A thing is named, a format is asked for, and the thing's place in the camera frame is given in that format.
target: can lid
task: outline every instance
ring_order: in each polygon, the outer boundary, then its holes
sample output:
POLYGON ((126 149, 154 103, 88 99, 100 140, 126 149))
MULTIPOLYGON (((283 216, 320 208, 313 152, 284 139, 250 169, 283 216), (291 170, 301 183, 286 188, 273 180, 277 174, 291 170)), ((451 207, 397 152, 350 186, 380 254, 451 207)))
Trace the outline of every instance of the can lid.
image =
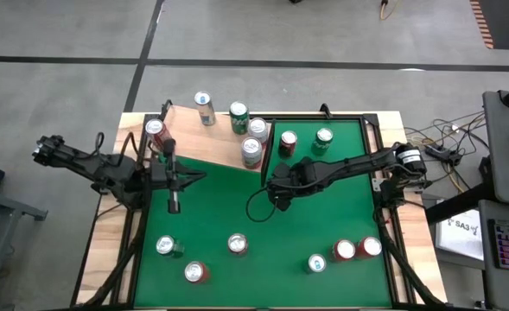
POLYGON ((292 130, 287 130, 283 134, 281 134, 281 139, 285 143, 296 143, 296 133, 292 130))
POLYGON ((235 233, 227 240, 227 246, 232 252, 241 252, 246 248, 246 237, 243 234, 235 233))
POLYGON ((242 116, 247 110, 246 105, 241 102, 234 102, 231 104, 231 107, 229 107, 229 111, 235 116, 242 116))
POLYGON ((162 120, 152 119, 149 122, 147 122, 144 129, 149 134, 158 134, 164 129, 164 123, 162 122, 162 120))
POLYGON ((260 148, 260 141, 256 138, 248 137, 243 141, 243 152, 245 153, 256 153, 260 148))
POLYGON ((320 254, 314 254, 308 259, 308 266, 314 272, 322 272, 325 270, 325 258, 320 254))
POLYGON ((333 139, 333 132, 328 128, 323 128, 317 131, 317 138, 323 142, 328 142, 333 139))
POLYGON ((204 275, 204 267, 202 263, 199 262, 190 262, 187 267, 185 267, 185 278, 189 282, 198 282, 202 276, 204 275))
POLYGON ((381 253, 382 246, 376 238, 369 237, 364 240, 364 249, 371 256, 377 256, 381 253))
POLYGON ((162 255, 170 253, 174 249, 175 241, 170 236, 161 236, 156 242, 156 250, 162 255))
POLYGON ((197 92, 194 95, 194 102, 197 105, 206 105, 210 102, 210 94, 208 94, 207 92, 203 92, 203 91, 197 92))
POLYGON ((254 133, 261 133, 265 131, 265 128, 267 124, 262 118, 255 117, 251 120, 250 124, 248 125, 252 132, 254 133))
POLYGON ((339 253, 339 256, 341 256, 342 258, 350 259, 354 257, 356 247, 352 242, 348 240, 341 240, 337 244, 337 252, 339 253))

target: green felt surface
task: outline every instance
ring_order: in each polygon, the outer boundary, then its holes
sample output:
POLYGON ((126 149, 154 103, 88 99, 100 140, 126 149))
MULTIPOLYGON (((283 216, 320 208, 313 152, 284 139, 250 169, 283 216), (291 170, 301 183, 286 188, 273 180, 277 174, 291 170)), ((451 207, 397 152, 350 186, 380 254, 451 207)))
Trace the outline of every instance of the green felt surface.
MULTIPOLYGON (((298 144, 288 164, 313 156, 315 133, 325 126, 334 132, 323 161, 364 154, 358 121, 278 122, 270 170, 281 161, 278 139, 294 130, 298 144)), ((181 159, 184 165, 207 172, 207 177, 180 194, 181 214, 167 212, 167 191, 153 193, 143 257, 137 282, 136 307, 390 307, 383 257, 330 263, 325 271, 306 274, 308 257, 328 258, 339 238, 354 243, 378 237, 372 220, 372 192, 367 175, 337 181, 322 193, 294 199, 290 209, 265 223, 251 222, 245 202, 259 189, 260 174, 212 163, 181 159), (243 233, 248 253, 236 257, 227 249, 233 233, 243 233), (181 258, 156 252, 157 239, 165 234, 182 241, 181 258), (202 284, 188 282, 183 274, 193 260, 210 269, 202 284)), ((272 206, 265 193, 251 203, 253 217, 262 218, 272 206)))

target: wooden table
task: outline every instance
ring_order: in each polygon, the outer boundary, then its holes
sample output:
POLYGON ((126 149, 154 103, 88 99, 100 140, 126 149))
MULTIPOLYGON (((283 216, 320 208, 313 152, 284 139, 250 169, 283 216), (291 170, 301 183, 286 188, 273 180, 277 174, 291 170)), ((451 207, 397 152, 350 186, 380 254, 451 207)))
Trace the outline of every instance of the wooden table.
MULTIPOLYGON (((292 112, 259 112, 257 114, 267 115, 272 113, 284 114, 292 112)), ((404 126, 398 111, 334 112, 334 114, 364 113, 378 115, 380 135, 385 147, 390 147, 395 142, 406 142, 404 126)), ((314 113, 294 112, 294 114, 313 115, 314 113)), ((114 145, 114 153, 119 153, 122 143, 130 131, 134 133, 137 144, 139 144, 138 140, 143 131, 144 115, 145 113, 137 112, 122 114, 114 145)), ((215 125, 206 127, 200 123, 197 110, 173 106, 165 119, 165 124, 170 128, 172 137, 177 141, 177 155, 245 169, 241 162, 239 147, 239 144, 245 137, 237 136, 231 131, 231 121, 227 115, 218 114, 217 118, 218 122, 215 125)), ((368 125, 367 129, 373 152, 377 150, 375 133, 371 126, 368 125)), ((135 158, 132 148, 128 148, 126 155, 135 158)), ((421 203, 421 197, 417 194, 406 193, 405 197, 407 200, 421 203)), ((117 202, 113 197, 103 196, 99 202, 98 213, 102 213, 116 204, 117 202)), ((133 236, 137 228, 139 219, 137 215, 139 213, 135 214, 132 222, 131 236, 133 236)), ((93 224, 91 241, 84 256, 82 277, 78 279, 73 297, 73 301, 76 303, 85 302, 92 297, 114 268, 122 240, 125 215, 125 208, 117 208, 103 215, 93 224)), ((398 217, 410 265, 430 291, 438 299, 446 301, 446 294, 436 261, 435 248, 431 241, 424 210, 419 206, 406 204, 399 207, 398 217)), ((393 259, 392 261, 400 301, 406 301, 402 273, 396 262, 393 259)), ((120 301, 125 301, 127 298, 130 270, 131 264, 128 264, 120 289, 120 301)))

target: concrete floor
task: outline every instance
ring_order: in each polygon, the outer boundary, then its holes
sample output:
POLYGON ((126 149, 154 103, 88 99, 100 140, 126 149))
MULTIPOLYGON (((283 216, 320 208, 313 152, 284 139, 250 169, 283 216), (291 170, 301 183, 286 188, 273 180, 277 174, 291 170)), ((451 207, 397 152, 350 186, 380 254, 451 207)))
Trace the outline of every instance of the concrete floor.
MULTIPOLYGON (((167 0, 150 58, 318 60, 509 65, 509 51, 486 49, 468 0, 403 0, 379 22, 379 0, 167 0)), ((0 1, 0 55, 138 57, 154 0, 0 1)), ((0 168, 3 194, 49 210, 47 221, 23 219, 0 279, 0 306, 64 308, 86 247, 99 197, 66 170, 32 162, 35 140, 61 134, 89 150, 98 131, 111 149, 135 66, 0 63, 0 168)), ((509 89, 509 73, 379 70, 147 67, 134 111, 157 111, 166 98, 193 106, 208 90, 217 110, 241 99, 253 111, 401 111, 422 128, 481 109, 487 90, 509 89)), ((486 139, 484 128, 476 131, 486 139)), ((462 161, 471 185, 487 154, 462 161)), ((442 170, 429 164, 429 178, 442 170)), ((456 194, 447 181, 427 191, 456 194)), ((483 298, 480 272, 441 263, 450 302, 483 298)))

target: soda can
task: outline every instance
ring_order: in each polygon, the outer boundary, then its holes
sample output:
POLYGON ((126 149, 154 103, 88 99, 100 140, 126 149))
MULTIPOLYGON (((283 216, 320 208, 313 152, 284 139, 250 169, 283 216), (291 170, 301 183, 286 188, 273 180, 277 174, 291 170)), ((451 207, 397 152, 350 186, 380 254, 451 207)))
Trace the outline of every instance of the soda can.
POLYGON ((199 111, 200 120, 204 125, 216 123, 216 112, 213 110, 212 98, 208 92, 197 92, 194 95, 194 103, 199 111))
POLYGON ((279 155, 282 157, 292 157, 295 153, 296 142, 298 138, 296 133, 292 130, 287 130, 281 134, 281 140, 279 141, 279 155))
POLYGON ((308 258, 308 261, 303 264, 306 273, 319 273, 323 272, 327 267, 325 258, 320 254, 314 254, 308 258))
POLYGON ((248 123, 248 135, 257 138, 263 145, 268 142, 268 124, 260 117, 253 118, 248 123))
POLYGON ((227 239, 227 248, 233 255, 244 255, 248 250, 248 241, 244 234, 235 233, 227 239))
POLYGON ((163 256, 183 256, 183 245, 169 235, 161 236, 156 242, 156 251, 163 256))
POLYGON ((340 239, 331 247, 331 258, 334 262, 344 262, 356 254, 356 246, 347 239, 340 239))
POLYGON ((383 250, 381 242, 374 237, 363 238, 356 247, 356 258, 376 257, 383 250))
POLYGON ((210 271, 204 263, 193 261, 185 267, 185 278, 191 283, 202 283, 210 278, 210 271))
POLYGON ((159 151, 163 151, 164 142, 171 138, 168 127, 164 122, 159 119, 152 119, 144 126, 144 130, 147 132, 154 146, 159 151))
POLYGON ((315 140, 312 143, 312 152, 317 156, 322 156, 333 141, 333 132, 330 129, 323 128, 315 133, 315 140))
POLYGON ((234 102, 229 107, 229 116, 231 117, 231 128, 233 133, 238 135, 246 134, 248 131, 248 108, 241 102, 234 102))
POLYGON ((246 138, 241 144, 243 165, 248 169, 254 169, 262 164, 262 143, 253 137, 246 138))

